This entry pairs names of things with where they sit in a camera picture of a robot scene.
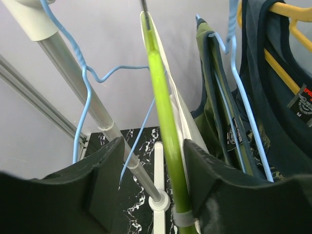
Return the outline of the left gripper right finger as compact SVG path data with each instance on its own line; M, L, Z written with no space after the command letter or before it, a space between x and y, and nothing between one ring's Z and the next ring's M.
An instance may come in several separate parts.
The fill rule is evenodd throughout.
M312 177L272 183L183 142L193 215L204 234L309 234Z

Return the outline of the lime green hanger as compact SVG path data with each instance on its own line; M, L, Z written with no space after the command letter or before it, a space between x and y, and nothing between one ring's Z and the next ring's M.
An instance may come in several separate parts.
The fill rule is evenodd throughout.
M161 58L156 29L148 12L147 1L141 0L142 33L148 58L156 109L163 140L167 170L173 192L173 217L181 234L196 234L181 150L176 132L174 113L170 102L165 66Z

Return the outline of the white camisole top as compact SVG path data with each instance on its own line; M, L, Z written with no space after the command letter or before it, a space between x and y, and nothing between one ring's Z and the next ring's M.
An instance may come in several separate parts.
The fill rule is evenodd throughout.
M189 140L194 141L205 152L208 152L208 149L205 145L205 142L204 142L204 140L203 140L203 138L202 138L202 136L198 130L198 127L197 127L186 103L184 102L184 100L183 100L183 98L182 98L182 96L181 96L181 94L180 94L180 92L179 92L179 90L175 84L174 78L173 78L172 73L170 71L169 63L167 61L165 50L163 48L162 41L161 41L160 36L158 34L158 31L157 31L156 25L153 21L153 18L152 18L152 22L153 22L154 27L156 29L156 38L158 40L158 44L160 45L161 58L164 62L164 66L165 66L165 77L167 80L170 102L171 102L171 106L172 106L173 113L174 113L176 132L178 135L178 142L179 142L179 146L180 146L180 150L181 150L184 173L186 176L187 188L188 188L188 193L189 193L190 184L189 184L189 180L187 177L188 173L187 173L187 168L186 168L185 154L183 151L183 143L185 140L189 139ZM197 230L197 234L199 234L201 232L200 227L199 227L199 221L194 216L193 216L193 219L195 221L195 227Z

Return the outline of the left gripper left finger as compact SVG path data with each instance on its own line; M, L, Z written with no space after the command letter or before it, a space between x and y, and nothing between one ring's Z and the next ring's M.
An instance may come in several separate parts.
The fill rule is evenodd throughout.
M125 143L117 137L97 152L43 179L0 175L3 234L109 234Z

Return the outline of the light blue wire hanger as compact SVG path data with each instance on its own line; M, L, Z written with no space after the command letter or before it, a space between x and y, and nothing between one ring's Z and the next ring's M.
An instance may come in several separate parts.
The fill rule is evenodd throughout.
M91 129L86 120L96 98L122 128L144 127L154 101L140 26L134 17L146 13L143 0L43 1L48 18L71 45L78 80L87 99L75 108L78 131Z

